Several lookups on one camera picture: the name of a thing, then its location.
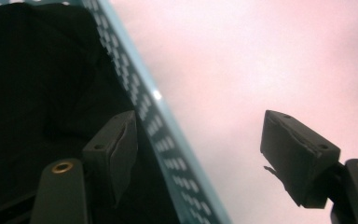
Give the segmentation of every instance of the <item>light blue basket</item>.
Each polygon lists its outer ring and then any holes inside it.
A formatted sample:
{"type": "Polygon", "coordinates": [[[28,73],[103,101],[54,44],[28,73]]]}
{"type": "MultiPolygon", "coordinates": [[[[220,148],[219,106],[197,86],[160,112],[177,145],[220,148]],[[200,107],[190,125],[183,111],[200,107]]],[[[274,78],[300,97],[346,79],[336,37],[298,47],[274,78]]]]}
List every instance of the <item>light blue basket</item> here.
{"type": "Polygon", "coordinates": [[[146,129],[180,222],[231,223],[108,0],[0,0],[0,5],[18,2],[32,5],[61,2],[83,6],[91,12],[98,24],[101,43],[146,129]]]}

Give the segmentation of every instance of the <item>blue plastic basket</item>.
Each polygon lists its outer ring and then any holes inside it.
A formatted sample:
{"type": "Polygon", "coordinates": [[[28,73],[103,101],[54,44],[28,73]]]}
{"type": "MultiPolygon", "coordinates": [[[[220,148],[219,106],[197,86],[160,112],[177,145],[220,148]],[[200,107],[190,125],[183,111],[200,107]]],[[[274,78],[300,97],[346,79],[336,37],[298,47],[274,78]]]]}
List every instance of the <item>blue plastic basket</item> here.
{"type": "Polygon", "coordinates": [[[19,2],[63,3],[90,11],[118,79],[146,129],[180,222],[231,223],[111,4],[107,0],[0,0],[0,5],[19,2]]]}

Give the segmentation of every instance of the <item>black cloth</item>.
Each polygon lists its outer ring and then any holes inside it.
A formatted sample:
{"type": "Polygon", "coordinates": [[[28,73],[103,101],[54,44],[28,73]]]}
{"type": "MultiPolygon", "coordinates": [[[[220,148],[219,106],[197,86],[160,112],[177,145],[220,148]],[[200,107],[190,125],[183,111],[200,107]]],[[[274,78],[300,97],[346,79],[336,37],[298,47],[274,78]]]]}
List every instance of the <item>black cloth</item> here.
{"type": "MultiPolygon", "coordinates": [[[[86,9],[0,7],[0,205],[36,190],[51,162],[81,158],[83,146],[111,117],[131,109],[86,9]]],[[[130,188],[114,216],[107,211],[101,217],[175,223],[156,158],[139,129],[130,188]]]]}

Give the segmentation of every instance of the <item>laundry basket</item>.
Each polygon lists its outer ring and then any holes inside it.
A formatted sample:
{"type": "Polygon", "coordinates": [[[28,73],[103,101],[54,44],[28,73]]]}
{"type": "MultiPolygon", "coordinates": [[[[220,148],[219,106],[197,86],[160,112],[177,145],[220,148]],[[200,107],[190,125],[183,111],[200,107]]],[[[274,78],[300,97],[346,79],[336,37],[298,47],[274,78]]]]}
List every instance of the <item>laundry basket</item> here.
{"type": "MultiPolygon", "coordinates": [[[[42,5],[60,1],[0,0],[0,5],[19,2],[42,5]]],[[[83,6],[93,15],[101,43],[112,58],[118,79],[135,106],[153,146],[180,222],[230,223],[225,209],[109,1],[65,0],[62,3],[83,6]]]]}

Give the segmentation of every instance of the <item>white table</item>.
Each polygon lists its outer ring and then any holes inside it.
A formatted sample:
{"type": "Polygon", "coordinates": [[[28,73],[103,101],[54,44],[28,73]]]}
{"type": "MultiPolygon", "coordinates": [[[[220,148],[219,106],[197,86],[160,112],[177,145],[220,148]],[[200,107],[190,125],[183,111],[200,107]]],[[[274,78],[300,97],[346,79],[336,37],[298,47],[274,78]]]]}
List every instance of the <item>white table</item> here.
{"type": "Polygon", "coordinates": [[[111,0],[234,223],[330,223],[259,151],[264,112],[358,158],[358,1],[111,0]]]}

